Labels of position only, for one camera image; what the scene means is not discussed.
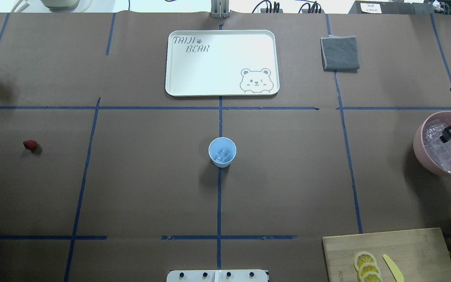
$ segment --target strawberry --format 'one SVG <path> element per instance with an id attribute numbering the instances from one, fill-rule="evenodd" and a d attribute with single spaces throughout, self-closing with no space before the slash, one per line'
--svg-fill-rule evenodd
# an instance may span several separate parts
<path id="1" fill-rule="evenodd" d="M 23 146 L 27 149 L 30 150 L 31 152 L 34 152 L 34 150 L 36 150 L 38 148 L 38 143 L 34 140 L 27 140 L 23 142 Z"/>

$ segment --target lemon slice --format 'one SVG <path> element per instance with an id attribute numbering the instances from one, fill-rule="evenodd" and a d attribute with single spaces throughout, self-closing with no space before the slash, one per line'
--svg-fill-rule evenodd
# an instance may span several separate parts
<path id="1" fill-rule="evenodd" d="M 383 280 L 379 273 L 369 271 L 363 275 L 361 282 L 383 282 Z"/>
<path id="2" fill-rule="evenodd" d="M 365 264 L 362 264 L 359 268 L 358 277 L 360 278 L 360 280 L 368 272 L 375 272 L 375 273 L 378 273 L 379 275 L 381 275 L 381 270 L 375 263 L 372 264 L 370 262 L 367 262 Z"/>
<path id="3" fill-rule="evenodd" d="M 361 266 L 366 263 L 377 265 L 377 260 L 367 251 L 358 252 L 356 256 L 354 256 L 354 268 L 356 271 L 358 271 Z"/>

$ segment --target ice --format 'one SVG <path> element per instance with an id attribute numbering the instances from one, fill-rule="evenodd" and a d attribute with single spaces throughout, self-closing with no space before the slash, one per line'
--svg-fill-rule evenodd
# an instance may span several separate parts
<path id="1" fill-rule="evenodd" d="M 438 119 L 427 123 L 424 127 L 424 146 L 433 161 L 451 173 L 451 141 L 443 143 L 440 140 L 442 131 L 447 126 Z"/>
<path id="2" fill-rule="evenodd" d="M 213 160 L 217 163 L 225 163 L 227 157 L 229 157 L 229 151 L 226 149 L 222 149 L 215 154 L 215 157 L 213 157 Z"/>

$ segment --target blue paper cup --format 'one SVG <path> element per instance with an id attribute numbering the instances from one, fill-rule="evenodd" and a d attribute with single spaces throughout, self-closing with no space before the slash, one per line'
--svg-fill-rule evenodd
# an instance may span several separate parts
<path id="1" fill-rule="evenodd" d="M 219 137 L 208 146 L 208 155 L 216 166 L 225 168 L 236 157 L 236 144 L 229 138 Z"/>

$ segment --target gray towel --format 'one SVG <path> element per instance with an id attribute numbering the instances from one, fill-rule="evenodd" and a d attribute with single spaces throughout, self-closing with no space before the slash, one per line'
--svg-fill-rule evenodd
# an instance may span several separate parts
<path id="1" fill-rule="evenodd" d="M 356 36 L 329 36 L 321 39 L 321 59 L 325 70 L 359 69 Z"/>

